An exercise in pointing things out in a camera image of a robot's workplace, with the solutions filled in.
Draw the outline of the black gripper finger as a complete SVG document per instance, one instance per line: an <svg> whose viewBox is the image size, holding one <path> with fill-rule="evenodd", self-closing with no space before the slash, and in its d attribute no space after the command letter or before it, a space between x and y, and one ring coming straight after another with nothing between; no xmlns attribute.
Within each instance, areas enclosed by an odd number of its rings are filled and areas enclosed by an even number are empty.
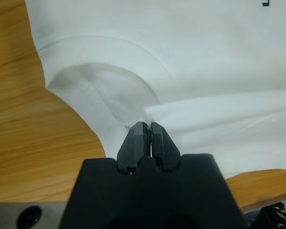
<svg viewBox="0 0 286 229"><path fill-rule="evenodd" d="M175 171L179 167L180 151L164 127L151 123L152 158L162 171Z"/></svg>
<svg viewBox="0 0 286 229"><path fill-rule="evenodd" d="M120 172L134 172L141 158L150 155L150 128L145 122L133 125L117 154Z"/></svg>

